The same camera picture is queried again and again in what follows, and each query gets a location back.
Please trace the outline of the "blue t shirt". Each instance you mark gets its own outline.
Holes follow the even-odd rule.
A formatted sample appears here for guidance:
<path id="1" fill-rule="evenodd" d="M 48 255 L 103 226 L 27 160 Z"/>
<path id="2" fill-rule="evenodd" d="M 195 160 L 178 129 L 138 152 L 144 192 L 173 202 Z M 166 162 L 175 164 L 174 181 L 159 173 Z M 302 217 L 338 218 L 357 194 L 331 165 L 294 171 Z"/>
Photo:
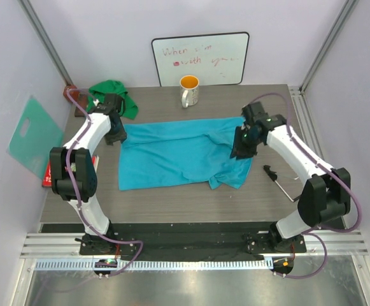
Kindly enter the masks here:
<path id="1" fill-rule="evenodd" d="M 127 124 L 121 144 L 121 191 L 207 182 L 239 189 L 253 160 L 231 158 L 240 117 Z"/>

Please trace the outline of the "white mug orange inside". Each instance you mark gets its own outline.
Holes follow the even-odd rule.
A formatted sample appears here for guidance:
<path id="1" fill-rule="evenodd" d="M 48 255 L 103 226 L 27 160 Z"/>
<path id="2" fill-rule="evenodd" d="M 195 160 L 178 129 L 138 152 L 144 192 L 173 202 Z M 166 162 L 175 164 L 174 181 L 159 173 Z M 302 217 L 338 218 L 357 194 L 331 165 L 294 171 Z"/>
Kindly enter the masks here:
<path id="1" fill-rule="evenodd" d="M 185 75 L 181 78 L 181 105 L 183 108 L 188 108 L 198 103 L 199 85 L 199 79 L 194 75 Z"/>

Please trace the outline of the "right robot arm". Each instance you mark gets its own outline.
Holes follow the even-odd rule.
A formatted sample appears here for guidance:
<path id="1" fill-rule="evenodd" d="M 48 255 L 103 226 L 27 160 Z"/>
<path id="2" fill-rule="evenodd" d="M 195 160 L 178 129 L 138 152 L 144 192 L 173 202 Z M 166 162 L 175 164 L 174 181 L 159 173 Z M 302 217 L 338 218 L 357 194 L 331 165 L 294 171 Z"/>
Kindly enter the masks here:
<path id="1" fill-rule="evenodd" d="M 270 225 L 268 242 L 274 251 L 284 251 L 295 237 L 350 212 L 348 171 L 336 169 L 319 158 L 283 116 L 246 120 L 236 127 L 231 157 L 254 157 L 260 144 L 277 152 L 303 185 L 296 210 Z"/>

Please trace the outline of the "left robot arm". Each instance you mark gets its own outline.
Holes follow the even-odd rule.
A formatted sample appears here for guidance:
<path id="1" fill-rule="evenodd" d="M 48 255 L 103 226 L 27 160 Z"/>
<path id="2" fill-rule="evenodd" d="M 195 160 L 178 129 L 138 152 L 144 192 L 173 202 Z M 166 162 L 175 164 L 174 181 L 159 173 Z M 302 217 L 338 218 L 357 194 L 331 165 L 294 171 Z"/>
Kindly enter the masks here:
<path id="1" fill-rule="evenodd" d="M 85 234 L 102 254 L 112 253 L 118 240 L 96 196 L 97 173 L 92 154 L 102 139 L 107 145 L 127 139 L 119 115 L 123 105 L 120 98 L 98 103 L 85 115 L 85 122 L 74 137 L 50 151 L 52 191 L 74 208 Z"/>

